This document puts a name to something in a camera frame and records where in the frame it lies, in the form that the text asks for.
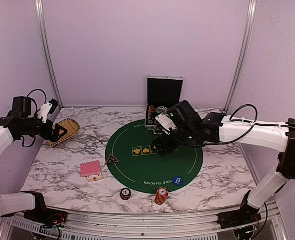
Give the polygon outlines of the blue small blind button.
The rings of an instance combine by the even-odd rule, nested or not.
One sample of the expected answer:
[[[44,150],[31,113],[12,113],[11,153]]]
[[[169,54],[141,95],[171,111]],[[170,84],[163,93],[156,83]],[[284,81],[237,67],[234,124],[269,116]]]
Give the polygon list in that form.
[[[181,177],[181,176],[175,176],[173,179],[172,179],[172,183],[177,186],[177,187],[180,187],[184,184],[184,179]]]

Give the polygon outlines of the red yellow 5 chip stack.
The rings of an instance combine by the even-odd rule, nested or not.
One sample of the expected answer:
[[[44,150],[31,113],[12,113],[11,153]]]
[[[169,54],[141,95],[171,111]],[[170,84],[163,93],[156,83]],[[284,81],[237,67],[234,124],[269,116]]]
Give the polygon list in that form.
[[[166,202],[168,196],[169,196],[169,191],[165,187],[160,187],[157,190],[154,201],[157,205],[163,205]]]

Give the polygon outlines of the triangular black red dealer button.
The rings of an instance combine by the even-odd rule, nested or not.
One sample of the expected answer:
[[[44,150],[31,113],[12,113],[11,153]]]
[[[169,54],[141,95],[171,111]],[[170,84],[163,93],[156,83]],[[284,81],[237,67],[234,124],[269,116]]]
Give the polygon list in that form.
[[[108,158],[106,159],[105,164],[106,164],[106,165],[110,165],[110,164],[117,164],[117,163],[119,163],[119,162],[120,162],[120,161],[119,161],[114,155],[110,154],[110,155],[108,156]]]

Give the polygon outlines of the black red 100 chip stack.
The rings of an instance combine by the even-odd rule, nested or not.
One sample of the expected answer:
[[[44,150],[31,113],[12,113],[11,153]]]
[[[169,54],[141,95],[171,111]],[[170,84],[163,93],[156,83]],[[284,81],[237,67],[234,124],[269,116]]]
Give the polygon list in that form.
[[[123,188],[120,192],[120,197],[124,201],[129,200],[131,196],[132,196],[132,192],[129,188]]]

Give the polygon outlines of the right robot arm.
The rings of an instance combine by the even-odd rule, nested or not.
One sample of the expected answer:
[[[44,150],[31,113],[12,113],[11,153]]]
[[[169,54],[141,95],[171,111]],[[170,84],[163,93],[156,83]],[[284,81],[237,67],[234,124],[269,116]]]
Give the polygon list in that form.
[[[260,220],[261,207],[290,180],[295,180],[295,119],[264,122],[211,112],[205,118],[186,100],[158,114],[154,122],[164,133],[152,141],[153,151],[164,157],[180,146],[203,148],[241,143],[278,151],[278,164],[243,198],[240,208],[218,214],[222,229]]]

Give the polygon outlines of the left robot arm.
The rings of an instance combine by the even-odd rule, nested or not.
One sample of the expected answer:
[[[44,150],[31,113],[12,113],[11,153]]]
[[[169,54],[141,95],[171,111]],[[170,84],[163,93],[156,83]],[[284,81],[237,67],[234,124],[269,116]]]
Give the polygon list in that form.
[[[34,104],[36,101],[29,96],[14,97],[11,111],[6,117],[0,118],[0,157],[14,142],[24,142],[26,137],[35,139],[39,136],[56,143],[67,135],[66,128],[48,119],[58,107],[57,100],[46,100],[32,113]],[[23,212],[26,219],[47,227],[63,222],[65,216],[64,213],[47,208],[42,193],[22,191],[0,194],[0,218],[11,217],[19,212]]]

